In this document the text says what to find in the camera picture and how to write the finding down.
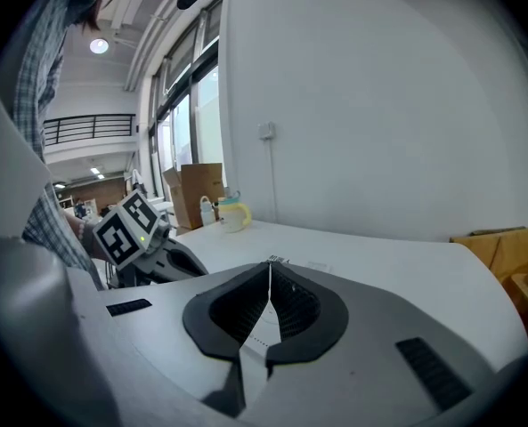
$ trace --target cardboard box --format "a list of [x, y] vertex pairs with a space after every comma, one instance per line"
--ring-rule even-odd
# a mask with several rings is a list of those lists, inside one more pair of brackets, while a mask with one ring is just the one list
[[208, 196], [216, 202], [224, 196], [222, 163], [183, 165], [180, 172], [171, 168], [163, 172], [171, 190], [178, 225], [189, 230], [202, 226], [200, 198]]

